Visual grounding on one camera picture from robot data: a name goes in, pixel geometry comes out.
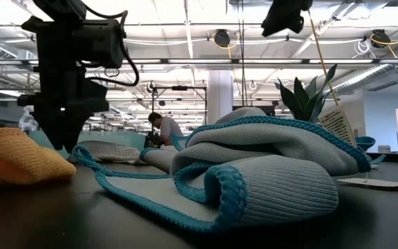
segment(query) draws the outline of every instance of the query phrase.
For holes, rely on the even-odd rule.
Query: blue trim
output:
[[[185,147],[180,146],[179,141],[184,141],[188,138],[188,136],[177,136],[175,134],[171,135],[171,140],[173,141],[173,146],[178,151],[185,149]]]
[[[145,155],[149,152],[149,151],[153,151],[153,150],[160,150],[158,148],[145,148],[141,151],[141,153],[139,154],[139,160],[144,161],[144,157]]]
[[[385,159],[386,155],[380,155],[378,158],[374,159],[371,161],[372,165],[378,165],[379,163],[383,162]]]
[[[184,197],[197,201],[199,203],[206,203],[208,201],[205,195],[205,189],[192,187],[186,183],[187,180],[194,179],[199,175],[205,173],[207,169],[216,165],[215,163],[208,162],[195,162],[192,165],[181,169],[174,178],[174,185],[176,186],[179,194]]]
[[[217,229],[214,222],[195,219],[177,210],[150,201],[147,198],[132,194],[125,190],[121,190],[120,188],[111,185],[102,172],[96,172],[96,181],[105,190],[119,197],[122,197],[123,199],[126,199],[127,201],[130,201],[136,205],[139,205],[141,208],[144,208],[145,210],[148,210],[160,216],[161,218],[176,224],[181,228],[194,230],[196,232],[212,232],[213,230]]]
[[[205,173],[204,186],[207,199],[220,202],[216,226],[225,229],[237,226],[248,202],[247,185],[239,170],[230,165],[210,167]]]
[[[86,167],[93,169],[95,172],[101,172],[105,176],[115,176],[115,177],[127,177],[127,178],[140,178],[140,179],[164,179],[171,178],[170,175],[153,175],[153,174],[129,174],[124,172],[112,172],[105,167],[102,167],[99,163],[95,162],[95,159],[90,154],[90,152],[82,145],[76,145],[73,148],[72,155],[77,159],[77,161]]]
[[[287,127],[296,127],[299,129],[304,129],[307,131],[311,131],[324,138],[328,142],[331,142],[333,145],[342,149],[346,153],[350,154],[357,161],[357,165],[359,167],[360,172],[369,172],[371,170],[371,165],[368,162],[365,154],[357,148],[354,148],[352,145],[347,143],[346,141],[340,139],[339,137],[331,134],[324,128],[321,128],[315,124],[310,122],[302,121],[302,120],[288,120],[284,118],[275,118],[268,116],[250,116],[239,118],[233,121],[225,122],[222,124],[212,124],[198,127],[193,133],[187,138],[185,145],[187,146],[190,142],[191,138],[194,137],[199,132],[208,131],[211,129],[222,129],[227,127],[232,127],[236,125],[245,125],[245,124],[272,124],[272,125],[282,125]]]

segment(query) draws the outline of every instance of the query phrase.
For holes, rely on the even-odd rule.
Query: gray shirt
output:
[[[178,123],[170,117],[163,117],[162,122],[160,124],[160,135],[168,136],[170,138],[171,144],[173,145],[173,140],[171,139],[171,135],[175,134],[177,136],[183,136],[182,131],[179,128]]]

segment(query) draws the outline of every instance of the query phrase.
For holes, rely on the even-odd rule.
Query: orange towel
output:
[[[56,151],[40,147],[20,129],[0,128],[0,186],[67,179],[76,169]]]

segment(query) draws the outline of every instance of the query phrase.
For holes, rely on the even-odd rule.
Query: table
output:
[[[107,167],[164,173],[151,166]],[[398,163],[381,163],[369,177],[398,181]],[[78,166],[72,181],[0,189],[0,248],[398,248],[398,192],[337,185],[339,206],[328,216],[274,228],[198,234],[106,193],[91,169]]]

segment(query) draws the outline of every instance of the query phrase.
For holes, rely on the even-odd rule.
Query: yellow cable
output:
[[[395,55],[394,50],[391,48],[391,45],[388,45],[388,48],[390,49],[392,55],[394,55],[394,58],[397,59],[397,55]]]
[[[325,67],[325,62],[323,62],[323,56],[322,56],[321,47],[319,45],[319,38],[317,38],[316,28],[314,27],[314,22],[312,21],[310,10],[308,10],[308,15],[310,16],[312,33],[313,33],[314,38],[316,40],[317,51],[319,52],[319,57],[321,58],[323,72],[325,73],[325,77],[328,77],[328,73],[327,73],[326,67]],[[328,86],[330,87],[330,91],[331,91],[332,97],[334,98],[334,102],[336,103],[336,106],[338,106],[339,102],[337,101],[337,96],[336,96],[336,93],[334,92],[334,89],[332,88],[331,82],[328,82]]]
[[[375,42],[375,43],[377,43],[377,44],[381,44],[381,45],[395,45],[395,44],[398,44],[398,41],[395,41],[395,42],[381,42],[381,41],[376,41],[376,40],[373,39],[374,36],[375,36],[375,34],[372,34],[371,37],[370,37],[370,39],[371,39],[371,41],[373,41],[373,42]]]
[[[234,48],[237,44],[238,44],[238,42],[239,42],[239,34],[238,34],[238,40],[236,41],[236,43],[233,45],[233,46],[231,46],[231,47],[221,47],[221,46],[219,46],[215,41],[214,41],[214,37],[216,36],[216,34],[214,33],[212,36],[211,36],[211,40],[213,41],[213,43],[214,43],[214,45],[216,45],[218,48],[221,48],[221,49],[232,49],[232,48]]]

